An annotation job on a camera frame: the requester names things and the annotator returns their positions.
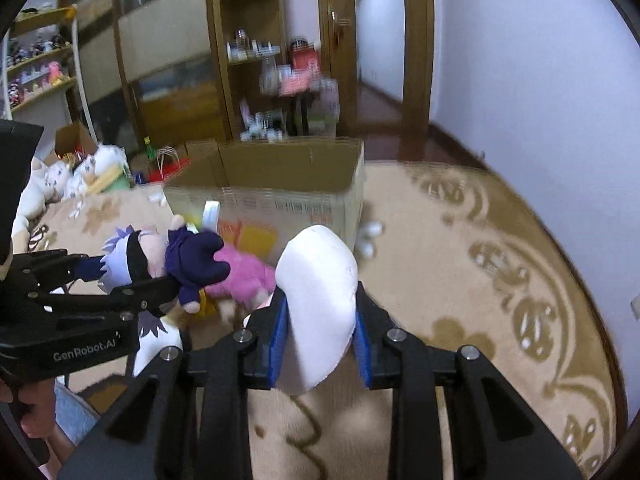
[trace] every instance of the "white plush toy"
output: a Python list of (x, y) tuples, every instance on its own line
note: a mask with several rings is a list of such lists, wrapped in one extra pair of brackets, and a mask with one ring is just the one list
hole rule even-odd
[(67, 181), (63, 200), (67, 198), (75, 198), (84, 196), (86, 188), (95, 181), (95, 159), (93, 155), (89, 155), (76, 168), (74, 174)]
[(94, 155), (95, 176), (102, 176), (111, 166), (128, 167), (127, 155), (122, 148), (100, 144)]
[(100, 144), (97, 151), (76, 168), (73, 176), (66, 183), (64, 199), (84, 196), (88, 186), (103, 175), (111, 166), (128, 168), (127, 155), (117, 146)]
[(59, 202), (65, 194), (66, 183), (73, 176), (73, 171), (66, 162), (59, 160), (49, 166), (47, 174), (54, 189), (52, 200)]
[(20, 195), (18, 211), (14, 219), (11, 238), (14, 253), (24, 253), (29, 245), (29, 220), (44, 212), (47, 202), (53, 199), (54, 187), (49, 179), (48, 168), (37, 158), (31, 160), (31, 175)]

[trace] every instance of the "red object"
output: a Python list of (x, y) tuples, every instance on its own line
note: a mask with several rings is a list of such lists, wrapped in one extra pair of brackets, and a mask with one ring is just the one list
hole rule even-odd
[(164, 180), (169, 175), (171, 175), (172, 173), (175, 173), (178, 170), (181, 170), (186, 165), (188, 165), (188, 163), (189, 163), (189, 159), (185, 157), (185, 158), (181, 158), (177, 162), (173, 161), (173, 162), (170, 162), (169, 164), (164, 164), (162, 166), (162, 171), (160, 170), (149, 171), (148, 182), (164, 182)]
[(313, 72), (320, 71), (320, 55), (312, 48), (299, 48), (291, 54), (291, 64), (293, 70), (309, 70)]

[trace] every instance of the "screw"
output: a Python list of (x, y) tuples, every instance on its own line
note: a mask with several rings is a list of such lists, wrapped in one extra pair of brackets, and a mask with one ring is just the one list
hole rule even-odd
[(406, 332), (401, 328), (392, 328), (386, 333), (386, 336), (394, 343), (401, 343), (406, 339)]
[(165, 346), (160, 351), (160, 358), (163, 361), (173, 361), (180, 355), (180, 349), (177, 346)]
[(475, 361), (480, 357), (480, 351), (473, 345), (465, 345), (460, 349), (462, 357), (467, 361)]
[(246, 343), (247, 341), (251, 341), (251, 338), (254, 335), (251, 333), (251, 330), (247, 330), (245, 328), (243, 328), (242, 330), (238, 330), (235, 334), (234, 334), (234, 339), (236, 341), (238, 341), (239, 343)]

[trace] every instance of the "pink plush toy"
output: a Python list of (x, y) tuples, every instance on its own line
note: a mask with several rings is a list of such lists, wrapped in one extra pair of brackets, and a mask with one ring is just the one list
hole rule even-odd
[(223, 282), (205, 287), (208, 296), (231, 296), (235, 302), (243, 303), (253, 311), (273, 294), (276, 288), (275, 271), (253, 254), (241, 253), (233, 245), (225, 244), (213, 255), (213, 259), (227, 262), (231, 272)]
[(64, 79), (62, 70), (60, 70), (60, 63), (52, 61), (49, 63), (49, 82), (52, 85), (57, 85)]

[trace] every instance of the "doorway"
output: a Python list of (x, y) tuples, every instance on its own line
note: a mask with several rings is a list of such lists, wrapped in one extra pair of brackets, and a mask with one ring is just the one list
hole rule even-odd
[(338, 81), (340, 126), (428, 124), (433, 0), (318, 0), (322, 63)]

